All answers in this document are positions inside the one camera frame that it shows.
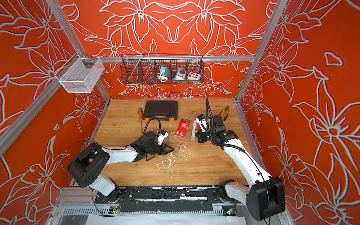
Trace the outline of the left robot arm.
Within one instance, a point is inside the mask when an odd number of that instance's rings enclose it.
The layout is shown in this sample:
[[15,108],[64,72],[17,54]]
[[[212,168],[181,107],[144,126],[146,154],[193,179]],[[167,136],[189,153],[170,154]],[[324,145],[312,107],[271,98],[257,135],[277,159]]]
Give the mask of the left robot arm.
[[110,203],[122,197],[120,187],[112,179],[102,174],[107,165],[138,162],[142,159],[151,160],[149,156],[165,156],[174,151],[174,148],[164,143],[168,133],[161,130],[146,132],[134,143],[124,147],[110,148],[97,142],[89,144],[67,166],[69,174],[79,187],[91,188],[102,194]]

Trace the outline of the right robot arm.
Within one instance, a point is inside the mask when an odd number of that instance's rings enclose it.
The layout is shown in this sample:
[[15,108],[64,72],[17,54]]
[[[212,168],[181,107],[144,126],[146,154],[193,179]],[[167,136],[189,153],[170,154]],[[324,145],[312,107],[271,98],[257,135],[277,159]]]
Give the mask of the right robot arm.
[[205,100],[206,113],[196,117],[200,130],[195,133],[199,143],[211,142],[220,147],[240,169],[247,185],[227,180],[223,186],[225,196],[246,205],[256,221],[271,223],[272,216],[286,209],[285,184],[272,177],[249,154],[232,130],[227,130],[221,115],[213,115],[209,100]]

